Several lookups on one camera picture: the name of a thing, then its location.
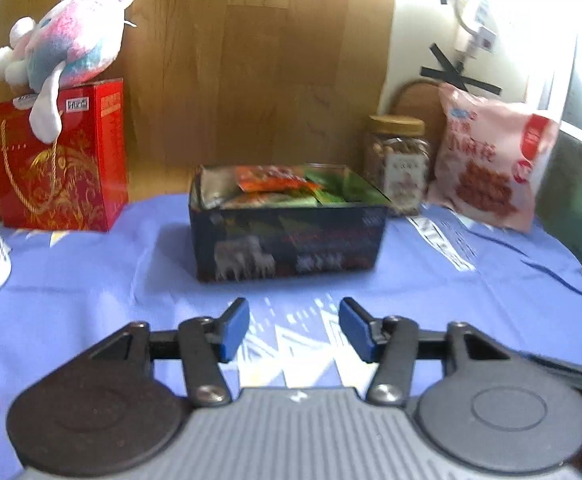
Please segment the red gift bag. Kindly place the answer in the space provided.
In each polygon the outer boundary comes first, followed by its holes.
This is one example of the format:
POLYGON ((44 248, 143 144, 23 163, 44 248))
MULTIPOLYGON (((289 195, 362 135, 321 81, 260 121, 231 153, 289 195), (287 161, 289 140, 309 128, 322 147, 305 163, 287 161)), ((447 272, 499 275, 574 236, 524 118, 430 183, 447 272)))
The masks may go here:
POLYGON ((128 203, 121 79, 59 92, 62 131, 45 144, 28 110, 0 103, 0 215, 11 229, 107 232, 128 203))

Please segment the green snack packet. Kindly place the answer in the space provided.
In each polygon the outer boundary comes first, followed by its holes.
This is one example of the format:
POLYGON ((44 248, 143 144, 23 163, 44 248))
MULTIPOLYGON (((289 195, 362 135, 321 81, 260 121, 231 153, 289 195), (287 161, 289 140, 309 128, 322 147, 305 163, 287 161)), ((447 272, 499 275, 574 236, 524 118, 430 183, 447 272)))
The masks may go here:
POLYGON ((304 177, 317 185, 314 196, 323 206, 390 205, 382 192, 349 167, 310 166, 304 170, 304 177))

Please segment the round wooden board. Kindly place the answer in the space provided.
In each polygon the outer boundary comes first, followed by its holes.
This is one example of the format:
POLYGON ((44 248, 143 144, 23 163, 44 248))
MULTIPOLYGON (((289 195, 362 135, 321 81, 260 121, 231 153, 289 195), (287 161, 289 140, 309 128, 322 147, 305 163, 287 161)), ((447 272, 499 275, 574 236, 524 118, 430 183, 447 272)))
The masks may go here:
POLYGON ((441 136, 445 131, 446 116, 440 105, 438 87, 438 82, 428 79, 406 82, 396 90, 390 112, 421 119, 428 136, 441 136))

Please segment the wooden panel backdrop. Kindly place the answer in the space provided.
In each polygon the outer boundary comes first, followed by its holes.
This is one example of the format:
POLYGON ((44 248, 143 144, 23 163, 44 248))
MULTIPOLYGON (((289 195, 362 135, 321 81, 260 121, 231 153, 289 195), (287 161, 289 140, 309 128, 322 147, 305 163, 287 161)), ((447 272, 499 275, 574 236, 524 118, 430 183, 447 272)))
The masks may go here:
MULTIPOLYGON (((0 0, 17 18, 59 0, 0 0)), ((133 200, 201 165, 361 166, 387 76, 394 0, 134 0, 109 77, 125 84, 133 200)))

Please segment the nut jar with gold lid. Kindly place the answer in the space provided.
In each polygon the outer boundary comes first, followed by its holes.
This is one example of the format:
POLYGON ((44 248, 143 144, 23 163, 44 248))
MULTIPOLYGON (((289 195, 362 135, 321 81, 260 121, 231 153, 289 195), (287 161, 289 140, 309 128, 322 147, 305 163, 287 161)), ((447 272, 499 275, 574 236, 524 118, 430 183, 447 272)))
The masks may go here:
POLYGON ((414 216, 428 187, 430 156, 425 122, 409 116, 368 119, 365 178, 387 196, 394 214, 414 216))

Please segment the pastel plush toy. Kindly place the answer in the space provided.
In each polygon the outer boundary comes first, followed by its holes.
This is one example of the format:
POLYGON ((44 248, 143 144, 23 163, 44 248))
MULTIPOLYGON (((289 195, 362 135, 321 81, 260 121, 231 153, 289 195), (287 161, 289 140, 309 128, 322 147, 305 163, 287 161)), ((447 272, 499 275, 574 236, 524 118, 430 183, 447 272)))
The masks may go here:
POLYGON ((60 0, 40 20, 19 18, 0 48, 0 81, 36 94, 29 122, 52 144, 62 130, 59 91, 92 80, 118 57, 134 0, 60 0))

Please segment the red spicy snack packet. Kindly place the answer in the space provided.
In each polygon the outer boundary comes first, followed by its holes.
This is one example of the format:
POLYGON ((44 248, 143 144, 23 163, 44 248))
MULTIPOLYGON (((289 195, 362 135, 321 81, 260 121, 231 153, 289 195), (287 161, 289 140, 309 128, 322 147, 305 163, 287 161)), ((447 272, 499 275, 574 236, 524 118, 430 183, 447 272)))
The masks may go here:
POLYGON ((235 178, 244 193, 314 192, 321 189, 318 183, 286 166, 237 166, 235 178))

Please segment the black sheep-print tin box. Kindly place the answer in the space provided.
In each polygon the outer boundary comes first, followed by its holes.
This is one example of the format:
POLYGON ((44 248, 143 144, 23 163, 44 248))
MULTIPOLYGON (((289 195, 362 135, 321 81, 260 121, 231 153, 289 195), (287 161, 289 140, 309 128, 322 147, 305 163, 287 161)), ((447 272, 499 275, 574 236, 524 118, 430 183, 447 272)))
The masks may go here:
MULTIPOLYGON (((304 177, 310 166, 286 166, 304 177)), ((314 192, 244 193, 204 209, 200 167, 189 194, 192 247, 201 282, 369 270, 376 264, 389 206, 323 206, 314 192)))

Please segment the white power strip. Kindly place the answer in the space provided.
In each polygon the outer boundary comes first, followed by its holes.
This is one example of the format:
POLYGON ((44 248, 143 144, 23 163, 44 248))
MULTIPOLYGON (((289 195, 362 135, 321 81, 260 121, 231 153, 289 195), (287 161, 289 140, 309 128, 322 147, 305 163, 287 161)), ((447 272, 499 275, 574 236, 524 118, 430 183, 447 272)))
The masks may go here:
POLYGON ((457 24, 455 51, 459 58, 475 58, 480 51, 494 50, 497 34, 489 25, 485 0, 443 0, 452 7, 457 24))

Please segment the pink fried-twist snack bag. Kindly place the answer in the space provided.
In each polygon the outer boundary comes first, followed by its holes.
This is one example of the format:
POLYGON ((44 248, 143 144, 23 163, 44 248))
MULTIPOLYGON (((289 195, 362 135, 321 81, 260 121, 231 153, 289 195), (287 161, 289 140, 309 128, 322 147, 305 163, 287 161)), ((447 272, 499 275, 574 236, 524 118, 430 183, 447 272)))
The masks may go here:
POLYGON ((475 221, 528 232, 535 217, 534 177, 559 127, 522 103, 438 88, 446 128, 428 201, 475 221))

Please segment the blue printed tablecloth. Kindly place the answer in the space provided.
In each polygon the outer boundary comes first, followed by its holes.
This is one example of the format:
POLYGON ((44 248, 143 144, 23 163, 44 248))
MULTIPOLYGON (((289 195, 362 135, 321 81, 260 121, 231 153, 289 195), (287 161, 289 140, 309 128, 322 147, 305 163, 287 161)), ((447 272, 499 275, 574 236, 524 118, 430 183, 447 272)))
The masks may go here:
POLYGON ((387 221, 369 270, 202 283, 187 205, 0 234, 0 478, 582 479, 582 393, 520 356, 582 365, 582 268, 541 228, 428 206, 387 221), (178 325, 239 297, 233 402, 193 406, 178 325), (405 406, 366 401, 345 297, 419 325, 405 406))

